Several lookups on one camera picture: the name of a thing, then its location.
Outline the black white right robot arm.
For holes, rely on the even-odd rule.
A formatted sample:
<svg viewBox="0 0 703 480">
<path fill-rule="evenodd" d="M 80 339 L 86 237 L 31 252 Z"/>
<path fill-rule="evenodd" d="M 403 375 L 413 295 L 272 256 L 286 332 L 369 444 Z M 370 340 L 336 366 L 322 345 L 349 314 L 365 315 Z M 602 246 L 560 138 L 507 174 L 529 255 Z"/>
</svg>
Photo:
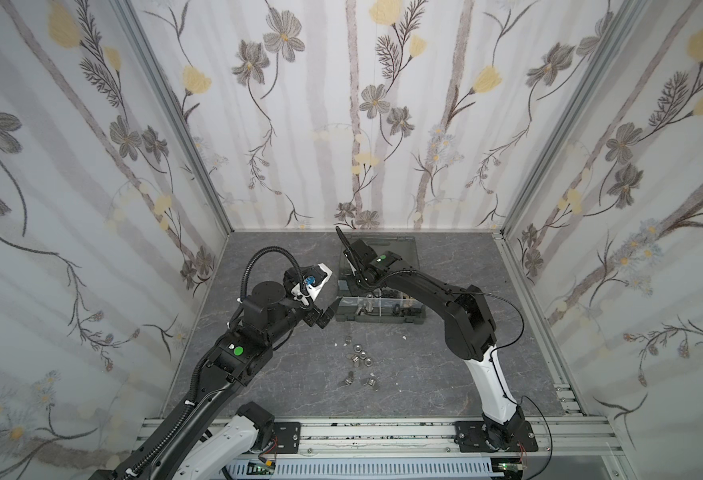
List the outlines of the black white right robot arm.
<svg viewBox="0 0 703 480">
<path fill-rule="evenodd" d="M 353 285 L 365 292 L 389 288 L 427 306 L 443 320 L 445 345 L 465 361 L 483 407 L 485 443 L 495 451 L 515 444 L 525 414 L 509 392 L 497 344 L 497 324 L 487 304 L 487 293 L 475 286 L 459 287 L 443 282 L 387 251 L 375 253 L 365 241 L 350 240 L 336 229 L 343 254 L 351 266 Z"/>
</svg>

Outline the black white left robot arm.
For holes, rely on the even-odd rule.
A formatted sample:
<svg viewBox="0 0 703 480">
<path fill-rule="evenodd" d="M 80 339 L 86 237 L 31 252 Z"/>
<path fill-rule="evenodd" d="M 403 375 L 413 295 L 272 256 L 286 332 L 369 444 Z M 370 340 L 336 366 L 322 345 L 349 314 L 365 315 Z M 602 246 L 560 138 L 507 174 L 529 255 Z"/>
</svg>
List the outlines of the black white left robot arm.
<svg viewBox="0 0 703 480">
<path fill-rule="evenodd" d="M 341 302 L 319 308 L 323 286 L 311 275 L 242 289 L 228 330 L 194 368 L 184 399 L 127 460 L 93 478 L 209 479 L 239 455 L 275 444 L 275 417 L 254 402 L 241 406 L 222 430 L 212 433 L 210 427 L 296 326 L 329 325 Z"/>
</svg>

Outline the green plastic organizer box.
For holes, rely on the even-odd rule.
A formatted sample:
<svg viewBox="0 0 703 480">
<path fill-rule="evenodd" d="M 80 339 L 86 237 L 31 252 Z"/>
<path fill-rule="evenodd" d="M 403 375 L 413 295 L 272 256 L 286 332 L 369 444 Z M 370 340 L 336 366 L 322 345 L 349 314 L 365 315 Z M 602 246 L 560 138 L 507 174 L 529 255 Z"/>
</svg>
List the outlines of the green plastic organizer box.
<svg viewBox="0 0 703 480">
<path fill-rule="evenodd" d="M 349 236 L 350 242 L 355 238 L 363 238 L 369 242 L 373 249 L 382 252 L 383 250 L 395 251 L 409 265 L 419 268 L 419 255 L 417 255 L 417 242 L 413 236 L 397 235 L 361 235 L 353 234 Z M 339 322 L 375 323 L 375 324 L 424 324 L 427 318 L 427 309 L 423 303 L 411 298 L 389 287 L 379 288 L 374 292 L 351 291 L 349 290 L 348 274 L 351 272 L 347 258 L 341 253 L 340 272 L 338 281 L 338 296 L 342 302 L 338 309 L 336 320 Z M 357 316 L 357 308 L 363 302 L 373 303 L 375 312 L 368 316 Z M 405 317 L 395 317 L 391 315 L 391 310 L 395 304 L 407 310 Z"/>
</svg>

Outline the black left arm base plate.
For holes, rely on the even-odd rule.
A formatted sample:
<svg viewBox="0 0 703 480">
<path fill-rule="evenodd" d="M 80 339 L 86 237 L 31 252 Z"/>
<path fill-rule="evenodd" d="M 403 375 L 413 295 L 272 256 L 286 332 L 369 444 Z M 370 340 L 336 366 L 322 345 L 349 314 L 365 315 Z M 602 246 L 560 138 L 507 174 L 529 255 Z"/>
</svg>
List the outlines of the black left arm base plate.
<svg viewBox="0 0 703 480">
<path fill-rule="evenodd" d="M 276 422 L 271 443 L 266 450 L 269 454 L 298 454 L 302 436 L 300 422 Z"/>
</svg>

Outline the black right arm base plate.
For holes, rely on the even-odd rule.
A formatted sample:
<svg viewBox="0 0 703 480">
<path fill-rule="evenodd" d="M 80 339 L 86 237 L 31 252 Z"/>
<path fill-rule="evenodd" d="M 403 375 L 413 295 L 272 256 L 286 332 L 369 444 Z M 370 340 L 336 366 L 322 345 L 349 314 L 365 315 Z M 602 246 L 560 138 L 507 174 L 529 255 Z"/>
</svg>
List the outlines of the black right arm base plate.
<svg viewBox="0 0 703 480">
<path fill-rule="evenodd" d="M 538 452 L 537 436 L 531 423 L 523 422 L 515 429 L 487 427 L 483 421 L 455 422 L 455 444 L 461 453 L 523 453 Z"/>
</svg>

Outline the aluminium front rail frame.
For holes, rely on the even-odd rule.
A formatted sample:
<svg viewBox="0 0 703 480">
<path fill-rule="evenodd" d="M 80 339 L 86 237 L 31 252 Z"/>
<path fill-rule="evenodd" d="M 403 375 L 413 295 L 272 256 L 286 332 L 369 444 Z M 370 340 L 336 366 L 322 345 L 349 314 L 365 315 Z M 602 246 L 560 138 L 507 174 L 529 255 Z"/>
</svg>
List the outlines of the aluminium front rail frame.
<svg viewBox="0 0 703 480">
<path fill-rule="evenodd" d="M 236 460 L 253 460 L 275 468 L 285 459 L 335 458 L 489 458 L 503 479 L 633 479 L 625 450 L 605 417 L 589 415 L 575 390 L 555 386 L 563 415 L 541 416 L 533 405 L 525 415 L 537 436 L 538 452 L 461 453 L 455 444 L 455 422 L 477 418 L 283 418 L 300 422 L 298 454 L 267 453 L 259 460 L 243 453 L 209 479 L 233 479 L 228 466 Z"/>
</svg>

